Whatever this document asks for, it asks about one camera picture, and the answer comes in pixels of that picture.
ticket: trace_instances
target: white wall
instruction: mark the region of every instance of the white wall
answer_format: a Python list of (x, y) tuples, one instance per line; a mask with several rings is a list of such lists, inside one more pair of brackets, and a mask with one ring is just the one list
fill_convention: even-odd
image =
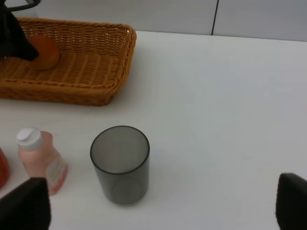
[(307, 41), (307, 0), (220, 0), (214, 35)]
[[(7, 7), (23, 6), (26, 4), (28, 3), (25, 0), (6, 0), (5, 1), (5, 5)], [(13, 14), (16, 17), (37, 17), (35, 8), (31, 8), (31, 9), (24, 10), (24, 11), (16, 11), (16, 12), (13, 12)]]
[(136, 30), (209, 35), (216, 0), (42, 0), (41, 18), (124, 23)]

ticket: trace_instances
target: pink liquid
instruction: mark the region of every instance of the pink liquid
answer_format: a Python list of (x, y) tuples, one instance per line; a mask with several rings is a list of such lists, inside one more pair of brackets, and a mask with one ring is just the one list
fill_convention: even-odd
[(19, 148), (18, 154), (24, 163), (29, 177), (45, 177), (48, 183), (49, 195), (53, 195), (62, 187), (68, 166), (59, 152), (53, 146), (53, 136), (48, 132), (41, 132), (43, 144), (34, 151)]

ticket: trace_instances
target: white bottle cap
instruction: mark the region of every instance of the white bottle cap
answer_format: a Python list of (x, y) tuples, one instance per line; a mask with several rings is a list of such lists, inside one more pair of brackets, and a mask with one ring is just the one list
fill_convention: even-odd
[(16, 141), (24, 151), (34, 151), (43, 144), (44, 140), (38, 128), (23, 128), (17, 134)]

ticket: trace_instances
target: bottle label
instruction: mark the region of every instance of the bottle label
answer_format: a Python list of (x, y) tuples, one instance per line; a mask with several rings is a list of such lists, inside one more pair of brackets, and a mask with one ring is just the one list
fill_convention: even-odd
[(66, 176), (67, 165), (62, 157), (57, 157), (46, 169), (46, 178), (50, 187), (55, 189), (62, 177)]

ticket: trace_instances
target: orange bottle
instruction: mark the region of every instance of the orange bottle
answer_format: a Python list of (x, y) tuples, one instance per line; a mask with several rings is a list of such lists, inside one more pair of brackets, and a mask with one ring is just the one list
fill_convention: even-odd
[(9, 164), (3, 151), (0, 149), (0, 188), (4, 186), (10, 175)]
[(45, 177), (49, 195), (55, 194), (63, 185), (68, 166), (53, 146), (51, 133), (37, 128), (23, 128), (17, 134), (19, 158), (30, 177)]

